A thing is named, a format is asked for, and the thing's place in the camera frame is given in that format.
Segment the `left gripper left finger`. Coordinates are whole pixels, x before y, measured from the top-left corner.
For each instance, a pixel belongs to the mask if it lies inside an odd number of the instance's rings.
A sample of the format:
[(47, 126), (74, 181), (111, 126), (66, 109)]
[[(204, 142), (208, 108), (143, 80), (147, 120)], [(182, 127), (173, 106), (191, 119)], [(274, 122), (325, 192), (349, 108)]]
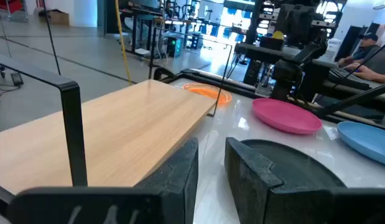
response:
[(192, 224), (198, 141), (191, 138), (134, 187), (39, 187), (9, 203), (11, 224)]

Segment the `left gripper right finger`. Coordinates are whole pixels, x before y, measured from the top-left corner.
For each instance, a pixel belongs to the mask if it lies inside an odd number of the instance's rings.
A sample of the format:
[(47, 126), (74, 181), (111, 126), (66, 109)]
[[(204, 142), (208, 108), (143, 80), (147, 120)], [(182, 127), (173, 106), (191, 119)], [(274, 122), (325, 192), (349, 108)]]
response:
[(385, 224), (385, 189), (282, 190), (272, 162), (235, 138), (225, 171), (241, 224)]

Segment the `dark grey plate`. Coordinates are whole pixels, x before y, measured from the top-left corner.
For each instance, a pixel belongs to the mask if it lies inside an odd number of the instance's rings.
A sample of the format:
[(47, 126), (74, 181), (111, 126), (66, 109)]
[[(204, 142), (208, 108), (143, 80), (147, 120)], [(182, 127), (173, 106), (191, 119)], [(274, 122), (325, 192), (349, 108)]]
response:
[(269, 170), (283, 181), (282, 190), (303, 191), (345, 186), (319, 161), (292, 147), (263, 139), (247, 139), (242, 143), (272, 162)]

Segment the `black wire dish rack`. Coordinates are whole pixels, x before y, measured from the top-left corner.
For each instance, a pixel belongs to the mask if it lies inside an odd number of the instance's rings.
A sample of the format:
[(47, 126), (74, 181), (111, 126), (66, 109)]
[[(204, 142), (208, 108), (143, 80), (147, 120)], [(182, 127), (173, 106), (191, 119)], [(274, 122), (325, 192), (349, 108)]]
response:
[(0, 186), (132, 187), (154, 172), (215, 105), (146, 80), (0, 132)]

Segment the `pink plate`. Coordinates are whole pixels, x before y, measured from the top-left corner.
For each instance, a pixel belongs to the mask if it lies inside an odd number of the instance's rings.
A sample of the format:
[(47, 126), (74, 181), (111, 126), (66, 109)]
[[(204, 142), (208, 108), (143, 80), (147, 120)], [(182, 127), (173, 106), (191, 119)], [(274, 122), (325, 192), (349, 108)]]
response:
[(322, 121), (311, 112), (284, 101), (258, 98), (252, 102), (255, 116), (270, 127), (292, 134), (313, 134)]

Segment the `clear orange plate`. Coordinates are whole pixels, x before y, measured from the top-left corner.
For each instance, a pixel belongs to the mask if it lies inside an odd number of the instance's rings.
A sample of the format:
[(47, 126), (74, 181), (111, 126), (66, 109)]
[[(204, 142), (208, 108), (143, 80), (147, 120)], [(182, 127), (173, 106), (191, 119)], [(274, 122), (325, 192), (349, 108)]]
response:
[(218, 105), (227, 105), (232, 101), (230, 92), (204, 83), (187, 83), (182, 86), (182, 89), (218, 100)]

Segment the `black desk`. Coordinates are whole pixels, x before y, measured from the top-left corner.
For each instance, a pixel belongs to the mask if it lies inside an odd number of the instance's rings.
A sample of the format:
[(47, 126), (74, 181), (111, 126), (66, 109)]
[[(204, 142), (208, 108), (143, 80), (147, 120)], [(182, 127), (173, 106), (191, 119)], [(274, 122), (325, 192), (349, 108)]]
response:
[[(284, 47), (282, 50), (272, 50), (245, 43), (236, 44), (234, 51), (239, 54), (245, 54), (247, 58), (271, 64), (275, 64), (281, 58), (291, 58), (300, 52), (299, 49), (294, 49), (290, 47)], [(336, 63), (331, 62), (331, 60), (325, 58), (325, 56), (321, 56), (318, 59), (314, 59), (312, 62), (313, 64), (319, 65), (321, 67), (336, 68)], [(375, 99), (378, 101), (385, 102), (385, 94), (377, 96), (375, 97)]]

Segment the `black keyboard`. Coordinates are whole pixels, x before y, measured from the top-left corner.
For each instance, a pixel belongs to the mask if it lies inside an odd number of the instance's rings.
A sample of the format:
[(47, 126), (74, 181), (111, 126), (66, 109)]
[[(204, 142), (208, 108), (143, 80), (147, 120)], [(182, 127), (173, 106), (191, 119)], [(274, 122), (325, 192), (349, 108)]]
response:
[(339, 67), (330, 69), (328, 80), (339, 85), (344, 85), (359, 90), (371, 89), (367, 82), (354, 76), (353, 74), (349, 75), (349, 72)]

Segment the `person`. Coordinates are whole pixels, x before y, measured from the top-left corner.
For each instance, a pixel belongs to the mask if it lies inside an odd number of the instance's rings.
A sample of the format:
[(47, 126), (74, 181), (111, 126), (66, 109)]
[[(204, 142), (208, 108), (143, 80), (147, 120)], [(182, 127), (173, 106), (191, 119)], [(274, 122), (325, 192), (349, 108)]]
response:
[(358, 50), (353, 54), (345, 58), (341, 58), (338, 61), (339, 67), (347, 66), (353, 62), (361, 63), (363, 59), (370, 53), (370, 51), (377, 50), (379, 46), (376, 44), (378, 36), (371, 32), (367, 33), (361, 38), (361, 44)]
[(385, 49), (375, 54), (376, 50), (370, 51), (364, 59), (353, 62), (344, 67), (347, 71), (353, 71), (353, 75), (376, 83), (385, 83)]

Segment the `black computer tower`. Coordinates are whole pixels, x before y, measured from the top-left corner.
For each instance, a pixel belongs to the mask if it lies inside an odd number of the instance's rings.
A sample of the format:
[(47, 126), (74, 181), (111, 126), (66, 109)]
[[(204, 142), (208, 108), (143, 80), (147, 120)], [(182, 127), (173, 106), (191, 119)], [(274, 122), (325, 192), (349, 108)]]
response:
[(167, 38), (167, 55), (177, 58), (181, 56), (183, 40), (175, 37)]

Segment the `cardboard box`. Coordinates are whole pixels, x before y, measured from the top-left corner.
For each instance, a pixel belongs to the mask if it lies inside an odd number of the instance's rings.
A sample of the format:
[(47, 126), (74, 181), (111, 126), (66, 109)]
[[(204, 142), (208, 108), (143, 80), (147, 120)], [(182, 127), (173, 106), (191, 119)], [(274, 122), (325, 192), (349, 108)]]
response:
[(41, 22), (48, 22), (49, 24), (69, 26), (69, 14), (62, 12), (58, 9), (52, 9), (45, 11), (44, 9), (38, 13), (38, 17)]

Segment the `red cart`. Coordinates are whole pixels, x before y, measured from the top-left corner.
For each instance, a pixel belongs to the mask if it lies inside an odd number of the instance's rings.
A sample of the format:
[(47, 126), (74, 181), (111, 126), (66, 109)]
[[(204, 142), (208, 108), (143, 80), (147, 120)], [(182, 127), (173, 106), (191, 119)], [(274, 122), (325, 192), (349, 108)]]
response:
[(9, 21), (27, 22), (28, 12), (24, 0), (0, 0), (0, 13)]

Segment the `black table edge frame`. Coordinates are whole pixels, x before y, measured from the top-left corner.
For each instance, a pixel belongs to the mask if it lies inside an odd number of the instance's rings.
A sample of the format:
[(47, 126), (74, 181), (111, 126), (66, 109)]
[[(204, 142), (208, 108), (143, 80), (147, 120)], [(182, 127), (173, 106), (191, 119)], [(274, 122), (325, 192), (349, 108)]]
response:
[[(187, 78), (189, 80), (193, 80), (199, 83), (213, 85), (222, 90), (243, 95), (254, 100), (259, 98), (259, 96), (254, 93), (253, 87), (251, 86), (244, 87), (241, 83), (234, 83), (218, 75), (206, 75), (200, 70), (196, 71), (192, 69), (186, 69), (178, 74), (174, 74), (170, 70), (163, 67), (157, 67), (155, 70), (150, 68), (148, 78), (164, 83), (171, 83), (173, 81), (178, 80), (179, 78)], [(385, 84), (376, 87), (372, 90), (366, 90), (357, 95), (353, 95), (349, 98), (340, 101), (339, 103), (335, 103), (334, 105), (326, 107), (310, 106), (307, 103), (301, 103), (293, 98), (289, 98), (288, 100), (286, 100), (286, 102), (299, 106), (309, 112), (313, 112), (320, 119), (324, 119), (332, 123), (339, 123), (342, 121), (355, 121), (358, 123), (368, 124), (376, 128), (381, 128), (385, 130), (385, 124), (370, 123), (368, 121), (365, 121), (363, 118), (352, 118), (352, 116), (350, 115), (343, 115), (337, 113), (338, 111), (350, 107), (352, 105), (364, 104), (369, 101), (373, 101), (376, 97), (382, 95), (383, 93), (385, 93)]]

